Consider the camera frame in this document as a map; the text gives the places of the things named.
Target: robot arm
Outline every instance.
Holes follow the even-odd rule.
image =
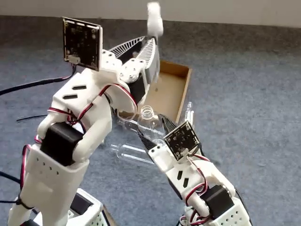
[[[235,187],[199,154],[200,142],[186,121],[176,126],[162,116],[167,135],[157,145],[138,133],[149,157],[165,173],[169,184],[184,201],[181,226],[251,226]]]
[[[153,35],[156,29],[150,24]],[[87,68],[54,94],[48,116],[38,127],[41,142],[28,146],[24,184],[8,226],[26,222],[32,208],[41,212],[39,226],[89,226],[102,216],[99,202],[78,189],[89,157],[111,131],[111,109],[136,114],[159,73],[156,38],[161,32],[107,51],[101,26],[63,18],[63,27],[65,60]],[[83,132],[75,129],[77,123]],[[76,198],[80,205],[68,214]]]

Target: black cable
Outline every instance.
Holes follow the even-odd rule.
[[[40,86],[40,85],[46,85],[46,84],[50,84],[50,83],[65,81],[65,80],[68,80],[69,78],[71,78],[75,74],[75,72],[76,72],[76,65],[72,65],[72,74],[70,76],[54,78],[54,79],[44,79],[44,80],[40,80],[40,81],[34,81],[34,82],[14,86],[14,87],[11,87],[8,89],[3,89],[0,91],[0,96],[7,94],[7,93],[17,91],[17,90],[26,89],[26,88],[30,88],[30,87],[34,87],[34,86]]]
[[[45,117],[45,116],[47,116],[47,115],[46,114],[41,114],[41,115],[29,116],[29,117],[17,119],[16,122],[20,122],[20,121],[24,121],[24,120],[28,120],[28,119],[41,118],[41,117]]]
[[[16,203],[15,201],[0,200],[0,203]]]
[[[246,205],[245,205],[245,202],[244,202],[244,200],[243,200],[243,197],[240,195],[239,191],[238,191],[236,188],[235,188],[235,190],[236,190],[236,194],[237,194],[237,196],[239,197],[239,199],[241,200],[241,203],[243,204],[243,206],[244,206],[244,208],[245,208],[247,214],[249,215],[250,223],[251,223],[251,225],[253,226],[253,223],[252,223],[252,220],[251,220],[251,216],[250,216],[250,214],[249,214],[248,209],[246,208]]]
[[[198,147],[199,147],[199,150],[200,150],[200,152],[201,152],[202,156],[204,156],[204,157],[205,157],[205,155],[204,155],[204,152],[203,152],[203,149],[202,149],[202,144],[201,144],[201,143],[199,143]]]
[[[9,180],[15,181],[18,184],[20,183],[20,179],[14,177],[12,175],[9,175],[9,174],[7,174],[5,172],[2,172],[2,171],[0,171],[0,177],[4,177],[4,178],[7,178]]]

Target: cardboard tray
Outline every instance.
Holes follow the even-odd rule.
[[[161,60],[158,82],[151,84],[143,105],[150,105],[156,112],[178,123],[191,72],[187,66]]]

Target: plastic bottle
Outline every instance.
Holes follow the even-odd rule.
[[[165,136],[163,123],[151,106],[142,107],[137,124],[146,138],[156,144],[163,143],[162,138]]]
[[[141,147],[132,144],[111,145],[111,151],[115,152],[119,159],[142,166],[155,166],[148,154]]]
[[[124,129],[132,131],[132,132],[137,132],[138,131],[138,124],[135,120],[122,120],[122,119],[117,119],[117,124],[122,126]]]
[[[189,101],[185,111],[184,121],[188,121],[192,125],[192,127],[194,127],[193,116],[194,116],[194,111],[192,110],[192,102]]]

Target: black circuit board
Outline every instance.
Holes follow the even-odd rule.
[[[199,145],[199,139],[188,121],[167,134],[164,141],[177,161]]]
[[[63,17],[64,59],[79,57],[78,65],[99,71],[101,26]]]

